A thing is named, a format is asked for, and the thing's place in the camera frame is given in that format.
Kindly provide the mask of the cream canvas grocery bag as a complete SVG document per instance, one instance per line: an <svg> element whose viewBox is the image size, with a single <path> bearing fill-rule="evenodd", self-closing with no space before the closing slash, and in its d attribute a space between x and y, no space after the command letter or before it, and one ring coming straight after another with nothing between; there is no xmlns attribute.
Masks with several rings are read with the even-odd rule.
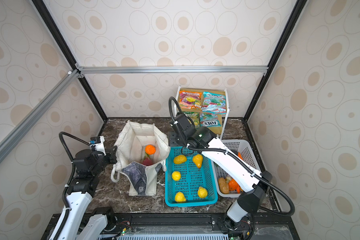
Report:
<svg viewBox="0 0 360 240"><path fill-rule="evenodd" d="M154 162L151 166L142 164L147 145L156 147L156 153L150 155ZM128 121L115 146L117 163L113 165L111 181L117 183L120 175L124 175L130 182L129 196L155 196L158 172L167 170L166 159L171 151L167 135L154 124Z"/></svg>

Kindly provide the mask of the orange fruit candy bag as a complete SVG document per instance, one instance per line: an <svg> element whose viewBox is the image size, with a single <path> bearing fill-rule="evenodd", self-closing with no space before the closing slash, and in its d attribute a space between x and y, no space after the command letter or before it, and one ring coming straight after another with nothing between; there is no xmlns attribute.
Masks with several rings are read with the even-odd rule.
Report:
<svg viewBox="0 0 360 240"><path fill-rule="evenodd" d="M183 109L200 110L202 93L192 91L179 92L179 106Z"/></svg>

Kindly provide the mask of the pink dragon fruit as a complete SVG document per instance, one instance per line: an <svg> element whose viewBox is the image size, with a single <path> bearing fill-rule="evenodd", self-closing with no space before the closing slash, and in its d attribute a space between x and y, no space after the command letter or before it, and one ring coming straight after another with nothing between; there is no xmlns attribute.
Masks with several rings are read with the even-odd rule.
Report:
<svg viewBox="0 0 360 240"><path fill-rule="evenodd" d="M142 160L142 164L144 166L151 166L154 164L154 162L150 159L150 156L148 154L145 154L144 159Z"/></svg>

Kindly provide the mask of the orange tangerine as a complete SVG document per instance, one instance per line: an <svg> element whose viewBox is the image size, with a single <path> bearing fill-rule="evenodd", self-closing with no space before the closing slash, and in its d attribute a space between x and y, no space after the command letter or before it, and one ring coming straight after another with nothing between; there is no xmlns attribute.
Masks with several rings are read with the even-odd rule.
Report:
<svg viewBox="0 0 360 240"><path fill-rule="evenodd" d="M145 147L145 153L146 155L154 155L156 153L156 147L154 145L147 145Z"/></svg>

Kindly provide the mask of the teal mint candy bag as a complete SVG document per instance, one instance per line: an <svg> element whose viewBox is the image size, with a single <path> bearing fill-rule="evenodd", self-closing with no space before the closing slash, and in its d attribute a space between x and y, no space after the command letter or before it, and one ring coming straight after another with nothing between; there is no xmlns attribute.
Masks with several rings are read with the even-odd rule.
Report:
<svg viewBox="0 0 360 240"><path fill-rule="evenodd" d="M211 92L203 92L202 112L223 115L227 112L226 96Z"/></svg>

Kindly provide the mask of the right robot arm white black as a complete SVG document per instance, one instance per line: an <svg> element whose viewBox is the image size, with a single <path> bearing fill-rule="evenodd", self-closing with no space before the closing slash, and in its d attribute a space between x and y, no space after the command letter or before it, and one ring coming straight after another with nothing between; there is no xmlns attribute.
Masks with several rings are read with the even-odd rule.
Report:
<svg viewBox="0 0 360 240"><path fill-rule="evenodd" d="M244 192L230 206L224 219L225 226L234 230L243 217L258 212L266 193L272 175L262 173L240 159L234 152L206 127L196 129L186 115L178 113L171 116L170 125L180 138L185 148L201 153L228 173Z"/></svg>

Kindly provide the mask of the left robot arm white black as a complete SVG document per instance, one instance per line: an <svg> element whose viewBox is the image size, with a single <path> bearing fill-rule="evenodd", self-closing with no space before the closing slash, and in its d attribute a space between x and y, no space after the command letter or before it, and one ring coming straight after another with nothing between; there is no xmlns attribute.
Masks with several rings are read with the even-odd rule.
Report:
<svg viewBox="0 0 360 240"><path fill-rule="evenodd" d="M87 207L95 196L100 173L106 166L115 164L117 147L100 150L92 145L76 153L73 158L74 177L69 180L63 191L63 211L51 233L51 240L95 240L103 230L116 226L116 217L111 207L99 208L92 212L89 222L81 233Z"/></svg>

